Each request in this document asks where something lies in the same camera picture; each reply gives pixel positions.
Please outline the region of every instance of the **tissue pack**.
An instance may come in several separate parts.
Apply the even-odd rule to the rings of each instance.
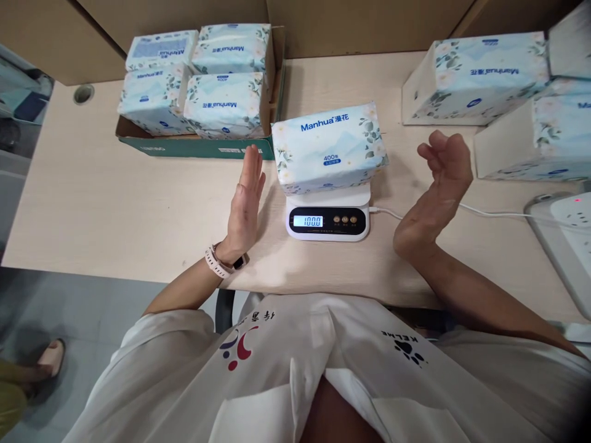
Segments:
[[[591,80],[556,77],[536,98],[577,94],[591,94]]]
[[[591,94],[531,99],[475,136],[479,178],[591,177]]]
[[[128,72],[117,112],[155,137],[194,134],[183,118],[189,76],[182,63]]]
[[[191,56],[197,35],[197,31],[178,31],[135,37],[127,54],[125,68],[135,71],[184,63],[192,69]]]
[[[236,140],[268,135],[270,109],[263,74],[191,77],[184,116],[202,138]]]
[[[553,76],[591,79],[591,0],[585,0],[548,33]]]
[[[550,80],[543,32],[435,41],[402,90],[406,125],[486,125]]]
[[[271,25],[204,26],[191,62],[199,74],[263,73],[271,99],[275,79]]]
[[[388,165],[376,105],[274,123],[273,150],[286,195],[359,186]]]

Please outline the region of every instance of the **person's left hand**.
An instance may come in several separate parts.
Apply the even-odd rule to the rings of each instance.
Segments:
[[[228,235],[215,248],[215,255],[224,265],[232,266],[257,240],[260,195],[265,186],[265,173],[260,171],[262,166],[259,149],[255,145],[248,146],[232,199]]]

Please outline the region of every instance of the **yellow pants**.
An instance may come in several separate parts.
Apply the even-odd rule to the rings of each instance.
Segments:
[[[23,368],[0,359],[0,439],[23,416],[26,395],[18,383],[23,381]]]

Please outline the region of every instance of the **smartwatch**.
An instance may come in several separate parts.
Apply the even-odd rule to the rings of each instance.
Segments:
[[[237,259],[237,261],[235,261],[232,264],[231,268],[224,265],[220,260],[218,260],[218,258],[215,255],[215,248],[218,245],[219,245],[219,243],[216,243],[214,245],[211,245],[209,248],[207,248],[207,250],[205,251],[205,260],[206,260],[207,264],[209,265],[209,269],[211,269],[213,272],[215,272],[219,277],[221,277],[222,279],[226,279],[226,278],[230,277],[235,271],[238,271],[246,266],[246,263],[247,263],[247,255],[246,254],[244,254],[242,257]]]

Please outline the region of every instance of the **watch strap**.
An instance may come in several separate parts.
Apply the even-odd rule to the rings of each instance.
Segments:
[[[215,256],[216,246],[217,244],[211,245],[207,248],[207,250],[205,251],[205,261],[207,262],[209,269],[215,272],[218,275],[218,277],[226,279],[233,274],[234,270],[228,268],[227,266],[224,266],[223,263],[217,259],[217,257]]]

